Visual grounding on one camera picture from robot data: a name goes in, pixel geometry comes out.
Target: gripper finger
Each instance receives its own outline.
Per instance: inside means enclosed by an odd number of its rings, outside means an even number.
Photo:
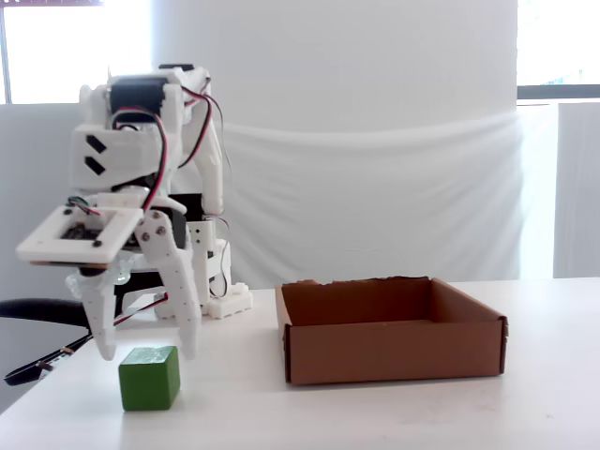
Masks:
[[[169,295],[181,339],[182,353],[194,358],[202,314],[194,283],[191,246],[177,248],[171,221],[162,212],[149,211],[136,230],[143,255],[155,267]]]
[[[98,285],[90,286],[82,293],[83,309],[100,355],[106,361],[112,361],[116,350],[113,285],[102,286],[102,277],[97,278]]]

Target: white table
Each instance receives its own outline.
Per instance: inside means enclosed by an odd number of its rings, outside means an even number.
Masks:
[[[174,342],[145,317],[113,362],[89,343],[0,416],[0,448],[600,448],[600,279],[455,285],[508,316],[503,376],[290,387],[274,295],[258,291],[251,311],[204,321],[170,411],[121,409],[119,362]]]

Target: cardboard box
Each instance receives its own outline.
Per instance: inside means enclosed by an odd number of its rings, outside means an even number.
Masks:
[[[286,284],[277,288],[277,321],[288,383],[504,371],[506,318],[436,278]]]

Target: black chair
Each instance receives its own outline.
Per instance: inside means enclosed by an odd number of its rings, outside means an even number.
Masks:
[[[87,334],[67,346],[52,352],[37,361],[19,367],[5,377],[9,386],[30,383],[39,380],[44,370],[53,369],[52,364],[61,358],[69,357],[92,338],[89,322],[81,302],[70,300],[52,300],[49,298],[26,298],[0,302],[0,317],[26,319],[29,321],[61,323],[81,326]]]

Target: green wooden block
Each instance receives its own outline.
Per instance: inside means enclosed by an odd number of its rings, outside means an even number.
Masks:
[[[177,347],[136,347],[119,366],[125,411],[168,410],[179,392]]]

